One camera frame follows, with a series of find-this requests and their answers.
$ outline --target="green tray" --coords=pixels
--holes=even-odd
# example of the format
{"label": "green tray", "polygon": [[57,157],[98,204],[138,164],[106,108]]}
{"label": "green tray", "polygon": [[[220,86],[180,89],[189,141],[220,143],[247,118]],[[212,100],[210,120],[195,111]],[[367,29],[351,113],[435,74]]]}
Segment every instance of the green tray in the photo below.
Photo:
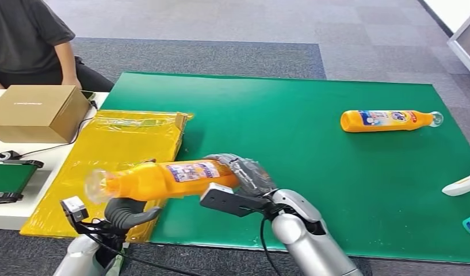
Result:
{"label": "green tray", "polygon": [[[192,112],[178,160],[232,152],[322,213],[347,254],[470,262],[470,193],[441,189],[470,174],[470,146],[432,85],[123,73],[102,108]],[[343,111],[441,112],[438,128],[346,133]],[[260,248],[260,215],[169,200],[153,243]],[[269,248],[284,249],[267,227]]]}
{"label": "green tray", "polygon": [[37,166],[0,163],[0,203],[20,200]]}

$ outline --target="orange bottle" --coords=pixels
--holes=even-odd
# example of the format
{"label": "orange bottle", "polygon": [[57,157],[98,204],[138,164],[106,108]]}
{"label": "orange bottle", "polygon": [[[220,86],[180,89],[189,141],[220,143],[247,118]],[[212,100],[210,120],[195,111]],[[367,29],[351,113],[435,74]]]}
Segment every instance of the orange bottle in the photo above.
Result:
{"label": "orange bottle", "polygon": [[230,168],[214,160],[141,163],[129,170],[95,170],[86,179],[86,194],[93,202],[113,197],[138,201],[202,194],[209,183],[237,187],[238,179]]}
{"label": "orange bottle", "polygon": [[414,110],[349,110],[345,111],[340,124],[347,132],[413,131],[443,123],[440,112],[421,113]]}

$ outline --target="brown box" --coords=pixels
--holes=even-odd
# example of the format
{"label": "brown box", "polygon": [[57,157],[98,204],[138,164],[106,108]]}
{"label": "brown box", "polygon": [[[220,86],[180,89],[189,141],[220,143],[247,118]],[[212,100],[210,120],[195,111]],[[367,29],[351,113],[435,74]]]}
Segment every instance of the brown box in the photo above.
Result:
{"label": "brown box", "polygon": [[89,107],[73,85],[12,85],[0,97],[0,140],[68,143]]}

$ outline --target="yellow plastic bag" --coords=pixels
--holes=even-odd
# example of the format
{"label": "yellow plastic bag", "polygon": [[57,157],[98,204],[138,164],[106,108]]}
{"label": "yellow plastic bag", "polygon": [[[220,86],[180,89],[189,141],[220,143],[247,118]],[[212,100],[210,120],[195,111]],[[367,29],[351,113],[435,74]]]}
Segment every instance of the yellow plastic bag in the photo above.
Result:
{"label": "yellow plastic bag", "polygon": [[[76,231],[66,219],[60,200],[79,196],[85,203],[90,222],[104,218],[105,204],[89,201],[84,180],[93,169],[118,171],[145,160],[170,162],[175,159],[188,115],[185,113],[130,112],[100,110],[81,131],[54,182],[38,204],[20,234],[31,236],[75,237]],[[150,201],[145,209],[163,206]],[[130,230],[127,241],[146,242],[156,221]]]}

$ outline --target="black cable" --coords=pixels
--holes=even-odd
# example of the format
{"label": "black cable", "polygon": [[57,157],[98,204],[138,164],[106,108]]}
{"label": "black cable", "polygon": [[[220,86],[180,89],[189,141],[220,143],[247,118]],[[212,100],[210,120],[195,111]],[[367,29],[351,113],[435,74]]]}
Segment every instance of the black cable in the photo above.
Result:
{"label": "black cable", "polygon": [[62,144],[62,145],[56,145],[54,147],[51,147],[51,148],[42,148],[42,149],[37,149],[36,151],[31,151],[31,152],[27,152],[25,154],[20,154],[18,156],[16,156],[15,158],[16,159],[21,159],[27,155],[31,155],[31,154],[35,154],[37,152],[42,152],[42,151],[48,151],[48,150],[53,150],[55,148],[60,148],[60,147],[64,147],[65,145],[70,145],[70,144],[74,144],[76,141],[77,141],[77,137],[79,137],[79,132],[81,131],[81,128],[82,128],[82,124],[84,122],[87,122],[89,120],[91,120],[92,118],[87,118],[87,119],[84,119],[82,120],[80,123],[79,123],[79,127],[77,127],[77,134],[75,135],[74,139],[72,141],[70,141],[69,143],[67,144]]}
{"label": "black cable", "polygon": [[[95,110],[98,110],[98,106],[97,106],[96,101],[90,101],[89,103],[91,104],[92,107],[95,108]],[[89,121],[89,120],[91,120],[91,119],[92,119],[92,117],[91,117],[91,118],[84,119],[84,120],[82,120],[82,121],[79,123],[79,127],[77,127],[77,134],[75,135],[74,139],[73,139],[72,141],[70,141],[69,143],[63,144],[63,145],[56,145],[56,146],[51,147],[51,148],[43,148],[43,149],[38,149],[38,150],[36,150],[36,151],[27,152],[27,153],[25,153],[25,154],[20,154],[20,155],[16,156],[15,158],[16,158],[16,159],[21,159],[21,158],[23,158],[24,156],[27,156],[27,155],[30,155],[30,154],[35,154],[35,153],[37,153],[37,152],[53,150],[53,149],[55,149],[55,148],[60,148],[60,147],[63,147],[63,146],[65,146],[65,145],[74,144],[74,143],[77,141],[77,137],[79,137],[79,132],[81,131],[82,124],[84,124],[84,122],[87,122],[87,121]]]}
{"label": "black cable", "polygon": [[270,265],[276,271],[277,275],[281,276],[282,274],[280,273],[279,269],[276,267],[276,265],[272,261],[272,258],[269,255],[269,250],[267,249],[267,245],[265,244],[265,238],[263,237],[263,226],[265,225],[266,220],[267,220],[267,218],[264,217],[262,219],[262,223],[260,223],[260,240],[262,241],[263,250],[265,251],[265,255],[267,256],[267,260],[269,260]]}
{"label": "black cable", "polygon": [[179,270],[179,269],[174,269],[172,267],[166,267],[166,266],[161,266],[159,264],[155,264],[155,263],[151,263],[151,262],[148,262],[146,260],[142,260],[142,259],[138,259],[138,258],[135,258],[135,257],[132,257],[132,256],[129,256],[129,255],[126,255],[126,254],[123,254],[121,253],[120,251],[118,250],[115,250],[115,249],[112,249],[111,247],[107,246],[106,244],[104,244],[102,241],[100,241],[98,238],[94,237],[93,235],[87,233],[85,234],[86,236],[89,237],[89,239],[91,240],[94,240],[96,243],[98,243],[100,246],[106,248],[107,250],[115,253],[115,254],[118,254],[120,256],[123,256],[125,258],[128,258],[130,260],[134,260],[135,262],[139,262],[139,263],[142,263],[144,265],[148,265],[148,266],[153,266],[153,267],[156,267],[158,269],[164,269],[164,270],[168,270],[168,271],[172,271],[172,272],[177,272],[177,273],[180,273],[180,274],[183,274],[183,275],[188,275],[188,276],[201,276],[200,274],[196,274],[196,273],[191,273],[191,272],[186,272],[186,271],[182,271],[182,270]]}

